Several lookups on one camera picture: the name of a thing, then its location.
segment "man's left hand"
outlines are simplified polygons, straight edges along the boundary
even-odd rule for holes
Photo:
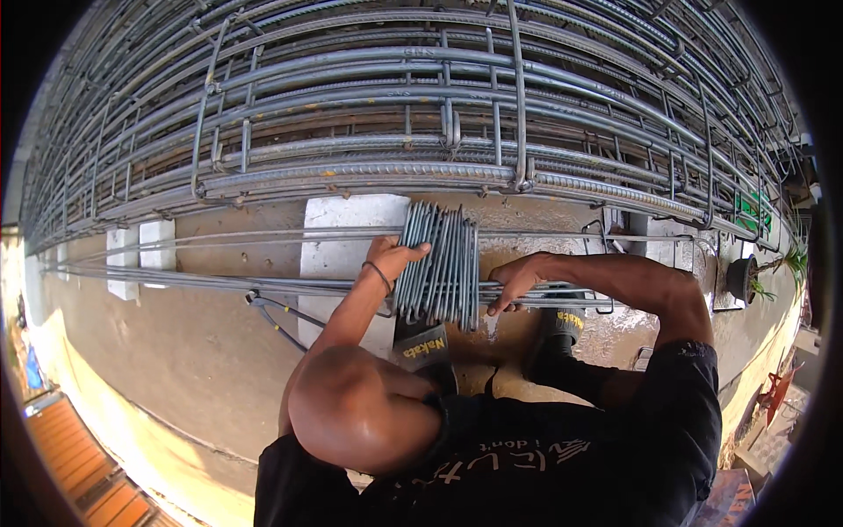
[[[398,245],[398,236],[378,236],[372,240],[366,260],[371,261],[387,280],[394,281],[411,261],[419,261],[430,252],[430,244],[419,244],[415,249]]]

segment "wrist band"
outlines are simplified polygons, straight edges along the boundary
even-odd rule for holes
[[[386,276],[384,276],[380,269],[378,269],[378,266],[374,265],[371,261],[366,260],[363,262],[363,265],[361,265],[360,268],[363,269],[366,265],[372,266],[372,268],[380,275],[381,279],[386,284],[386,290],[388,291],[387,294],[392,293],[392,286],[389,285],[389,280],[387,280]]]

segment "potted plant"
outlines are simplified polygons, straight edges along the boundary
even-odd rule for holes
[[[760,266],[754,255],[733,261],[726,270],[726,289],[735,298],[743,300],[747,304],[752,304],[756,294],[765,300],[775,300],[775,294],[764,289],[764,286],[758,281],[758,276],[770,269],[775,273],[781,266],[790,269],[793,275],[793,285],[798,291],[808,273],[808,252],[804,244],[794,243],[787,254]]]

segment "spiky plant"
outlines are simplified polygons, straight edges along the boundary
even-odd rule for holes
[[[767,291],[764,289],[764,286],[761,285],[761,282],[758,281],[757,278],[753,278],[749,281],[749,287],[755,291],[761,298],[764,300],[770,300],[771,302],[776,299],[775,294]]]
[[[787,254],[779,256],[773,261],[761,264],[749,273],[749,278],[757,282],[756,278],[759,274],[769,269],[772,269],[773,273],[775,273],[782,265],[790,269],[791,274],[793,275],[793,285],[798,291],[805,283],[805,278],[808,275],[807,247],[805,247],[802,242],[795,242],[791,245],[790,249],[787,250]]]

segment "rebar cage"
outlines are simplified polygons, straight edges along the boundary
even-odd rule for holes
[[[793,231],[800,131],[729,3],[122,0],[88,20],[27,165],[32,251],[411,191],[609,206],[774,250],[771,219]]]

